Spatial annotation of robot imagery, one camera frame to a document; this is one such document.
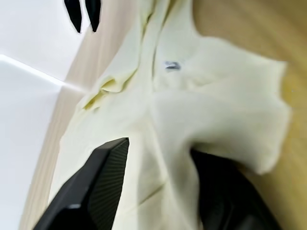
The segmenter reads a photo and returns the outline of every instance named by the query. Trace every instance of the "cream shirt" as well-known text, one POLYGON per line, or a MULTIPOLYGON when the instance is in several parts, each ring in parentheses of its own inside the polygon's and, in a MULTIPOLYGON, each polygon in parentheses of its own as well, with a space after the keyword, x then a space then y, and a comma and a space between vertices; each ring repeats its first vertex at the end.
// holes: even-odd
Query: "cream shirt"
POLYGON ((285 63, 201 37, 192 0, 139 0, 135 23, 62 137, 50 191, 107 141, 130 138, 113 230, 198 230, 199 181, 190 148, 266 173, 290 108, 285 63), (180 69, 168 70, 166 61, 180 69))

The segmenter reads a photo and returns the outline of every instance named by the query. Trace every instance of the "white wall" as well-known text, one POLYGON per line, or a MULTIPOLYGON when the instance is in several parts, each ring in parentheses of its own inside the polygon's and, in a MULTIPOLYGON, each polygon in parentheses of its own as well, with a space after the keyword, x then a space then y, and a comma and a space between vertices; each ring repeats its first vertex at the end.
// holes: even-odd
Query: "white wall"
POLYGON ((0 230, 16 230, 60 86, 0 61, 0 230))
MULTIPOLYGON (((84 13, 83 31, 88 25, 84 13)), ((0 0, 0 54, 63 80, 82 38, 64 0, 0 0)))

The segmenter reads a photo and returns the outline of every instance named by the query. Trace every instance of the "wooden surface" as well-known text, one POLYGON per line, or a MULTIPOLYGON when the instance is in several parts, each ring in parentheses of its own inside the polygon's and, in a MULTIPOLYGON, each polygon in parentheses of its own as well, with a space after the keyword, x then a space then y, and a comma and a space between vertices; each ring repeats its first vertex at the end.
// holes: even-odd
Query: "wooden surface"
MULTIPOLYGON (((121 44, 135 15, 134 0, 104 0, 101 25, 88 32, 67 82, 89 89, 121 44)), ((265 176, 248 175, 284 230, 307 226, 307 1, 194 0, 194 19, 202 35, 288 61, 283 97, 293 121, 281 159, 265 176)), ((47 205, 59 139, 81 95, 62 89, 50 124, 20 229, 29 230, 47 205)))
POLYGON ((248 175, 284 230, 307 229, 307 1, 195 0, 202 35, 289 63, 283 98, 293 120, 276 168, 248 175))

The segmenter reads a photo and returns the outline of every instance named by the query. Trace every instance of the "small metal tag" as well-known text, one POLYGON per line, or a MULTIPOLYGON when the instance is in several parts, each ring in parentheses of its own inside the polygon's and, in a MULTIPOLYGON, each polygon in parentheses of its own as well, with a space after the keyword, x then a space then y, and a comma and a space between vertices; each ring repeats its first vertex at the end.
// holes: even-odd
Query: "small metal tag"
POLYGON ((165 69, 169 69, 169 70, 180 70, 181 69, 181 66, 179 65, 179 63, 175 61, 165 61, 164 66, 165 66, 165 69))

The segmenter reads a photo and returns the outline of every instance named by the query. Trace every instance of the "wrinkled fabric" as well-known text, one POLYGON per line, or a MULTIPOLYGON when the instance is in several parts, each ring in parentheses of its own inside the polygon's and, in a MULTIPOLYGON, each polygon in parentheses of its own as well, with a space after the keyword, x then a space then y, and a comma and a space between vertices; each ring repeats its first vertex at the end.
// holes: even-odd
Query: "wrinkled fabric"
POLYGON ((199 230, 191 148, 262 174, 276 164, 291 110, 285 63, 200 36, 192 0, 139 0, 135 23, 62 137, 50 200, 92 151, 129 137, 113 230, 199 230), (166 69, 165 62, 180 69, 166 69))

